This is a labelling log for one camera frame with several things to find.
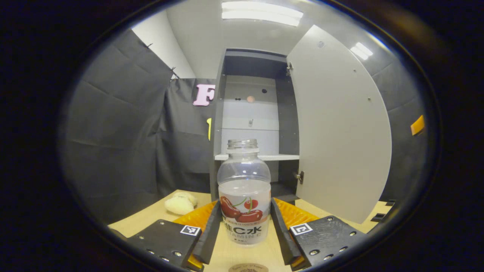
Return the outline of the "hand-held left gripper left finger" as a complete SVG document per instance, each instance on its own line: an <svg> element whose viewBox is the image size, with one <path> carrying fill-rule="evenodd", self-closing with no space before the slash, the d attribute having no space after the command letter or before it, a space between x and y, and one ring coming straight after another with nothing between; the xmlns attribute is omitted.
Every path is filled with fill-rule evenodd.
<svg viewBox="0 0 484 272"><path fill-rule="evenodd" d="M159 262L202 272L211 261L221 220L221 204L216 200L174 221L156 220L128 237L127 243Z"/></svg>

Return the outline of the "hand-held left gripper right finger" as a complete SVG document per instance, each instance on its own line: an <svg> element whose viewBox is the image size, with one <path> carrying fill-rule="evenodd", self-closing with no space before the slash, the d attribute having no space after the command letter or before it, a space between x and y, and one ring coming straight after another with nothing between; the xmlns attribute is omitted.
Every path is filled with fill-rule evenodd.
<svg viewBox="0 0 484 272"><path fill-rule="evenodd" d="M277 198L271 199L271 218L283 261L292 271L330 267L367 237L336 216L318 218Z"/></svg>

